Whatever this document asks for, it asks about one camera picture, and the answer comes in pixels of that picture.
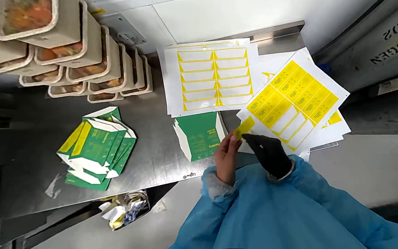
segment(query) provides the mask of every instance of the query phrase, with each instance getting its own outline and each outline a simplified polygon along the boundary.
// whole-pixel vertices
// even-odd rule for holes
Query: cooked food
[[[51,0],[8,0],[5,9],[5,35],[47,26],[52,20]]]

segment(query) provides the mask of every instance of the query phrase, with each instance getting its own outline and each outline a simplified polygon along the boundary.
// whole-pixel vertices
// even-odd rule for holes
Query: gloved hand
[[[280,179],[290,172],[292,162],[285,154],[279,139],[252,134],[242,134],[242,138],[247,141],[262,167],[270,174]]]

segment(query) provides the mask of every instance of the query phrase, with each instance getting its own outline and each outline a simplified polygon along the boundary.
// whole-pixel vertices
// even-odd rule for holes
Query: stainless steel table
[[[250,37],[260,54],[294,51],[305,45],[300,36],[304,22],[279,25],[235,37]],[[65,207],[133,190],[201,176],[212,158],[189,162],[167,115],[161,71],[152,68],[154,92],[123,101],[89,104],[85,97],[44,99],[45,88],[25,88],[16,95],[18,108],[12,121],[13,160],[4,166],[0,195],[0,218],[8,219]],[[81,116],[109,105],[119,106],[122,121],[137,134],[136,145],[124,172],[114,178],[107,191],[64,184],[67,166],[55,151],[80,123]],[[237,111],[224,111],[228,130],[239,126]],[[239,164],[256,162],[255,156],[240,153]],[[47,188],[54,188],[46,195]]]

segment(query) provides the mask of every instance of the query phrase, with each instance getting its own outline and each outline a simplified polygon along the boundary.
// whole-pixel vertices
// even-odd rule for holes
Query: paper
[[[188,43],[180,45],[171,45],[165,48],[158,48],[158,56],[159,56],[159,61],[161,63],[162,77],[164,81],[165,96],[168,96],[170,94],[170,90],[167,87],[167,85],[169,85],[169,79],[167,73],[167,66],[165,63],[164,49],[176,49],[178,51],[184,51],[184,50],[197,50],[197,49],[210,48],[210,47],[223,48],[223,47],[241,46],[249,44],[250,44],[249,38],[242,38],[242,39],[231,39],[231,40],[221,40],[221,41],[211,41],[211,42],[196,42],[196,43]],[[172,109],[173,109],[172,103],[167,102],[168,115],[171,114]]]
[[[349,93],[303,53],[295,53],[237,114],[251,117],[256,134],[277,137],[287,154],[299,155]]]
[[[257,45],[165,49],[167,110],[172,117],[242,108],[262,87]]]
[[[213,156],[227,134],[218,112],[178,117],[173,128],[190,162]]]
[[[266,84],[270,79],[272,79],[274,75],[277,73],[277,71],[296,52],[304,54],[308,60],[313,61],[306,47],[294,52],[260,55],[259,67],[260,70],[262,71],[263,83]],[[313,138],[311,139],[309,148],[314,148],[324,144],[329,144],[335,141],[343,140],[342,135],[351,132],[347,123],[345,122],[343,117],[341,117],[339,110],[337,110],[333,114],[332,118],[335,118],[337,124],[335,126],[330,127],[329,129],[324,129],[325,127],[329,126],[328,123],[324,125],[322,129],[317,133],[317,135],[313,136]]]

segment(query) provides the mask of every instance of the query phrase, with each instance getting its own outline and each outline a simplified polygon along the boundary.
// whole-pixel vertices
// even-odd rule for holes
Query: metal bracket
[[[98,22],[108,26],[110,35],[117,42],[123,42],[131,46],[147,42],[122,14],[103,16],[98,19]]]

